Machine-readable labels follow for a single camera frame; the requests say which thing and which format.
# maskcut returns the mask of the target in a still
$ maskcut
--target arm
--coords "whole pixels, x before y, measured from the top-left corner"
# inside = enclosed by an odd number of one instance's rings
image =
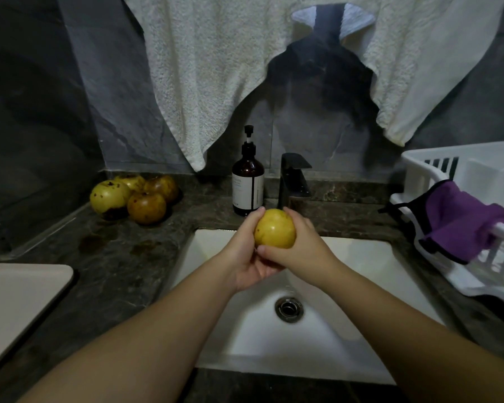
[[[327,293],[413,401],[504,402],[504,360],[450,332],[340,262],[293,210],[291,249],[258,253]]]
[[[175,401],[232,295],[277,271],[254,253],[264,212],[252,212],[219,254],[56,366],[20,402]]]

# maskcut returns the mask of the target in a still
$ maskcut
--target right hand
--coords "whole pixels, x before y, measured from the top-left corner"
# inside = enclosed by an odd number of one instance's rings
[[[288,268],[307,283],[322,288],[328,281],[330,271],[339,268],[341,262],[317,234],[310,219],[289,208],[284,208],[284,212],[293,219],[297,231],[295,244],[291,249],[262,244],[258,246],[257,253],[262,258]]]

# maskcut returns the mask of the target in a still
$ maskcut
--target countertop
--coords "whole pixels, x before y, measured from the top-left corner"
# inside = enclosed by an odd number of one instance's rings
[[[229,196],[191,192],[185,192],[165,220],[153,227],[130,220],[102,221],[85,207],[61,230],[15,260],[67,264],[76,274],[73,284],[0,363],[0,402],[15,401],[60,361],[156,300],[193,231],[237,229],[241,224]],[[274,207],[275,201],[267,199],[267,207]],[[393,218],[377,213],[380,207],[313,200],[298,203],[297,210],[312,220],[322,236],[392,243],[423,278],[456,329],[504,358],[504,304],[458,293],[417,253]],[[248,401],[242,396],[250,393],[261,401],[307,401],[303,400],[307,395],[315,402],[335,396],[340,401],[342,395],[347,401],[377,401],[386,399],[385,394],[403,400],[395,386],[196,370],[183,401],[241,402]]]

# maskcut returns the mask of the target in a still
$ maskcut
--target sink drain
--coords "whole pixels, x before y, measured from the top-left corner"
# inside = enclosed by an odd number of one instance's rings
[[[302,304],[294,297],[278,299],[275,303],[275,311],[278,318],[290,324],[299,321],[304,314]]]

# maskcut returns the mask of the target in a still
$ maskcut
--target wall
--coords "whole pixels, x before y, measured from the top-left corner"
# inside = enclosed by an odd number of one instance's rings
[[[0,0],[0,240],[14,247],[85,203],[104,168],[56,0]]]
[[[191,172],[156,106],[142,31],[121,0],[59,0],[110,169]],[[228,174],[242,126],[255,126],[260,161],[276,175],[295,151],[317,176],[399,180],[403,151],[382,136],[369,99],[371,73],[340,46],[341,6],[317,8],[314,32],[269,64],[267,79],[236,109],[208,150],[207,174]],[[125,128],[149,135],[135,152]],[[433,110],[405,149],[504,140],[504,17],[484,59]]]

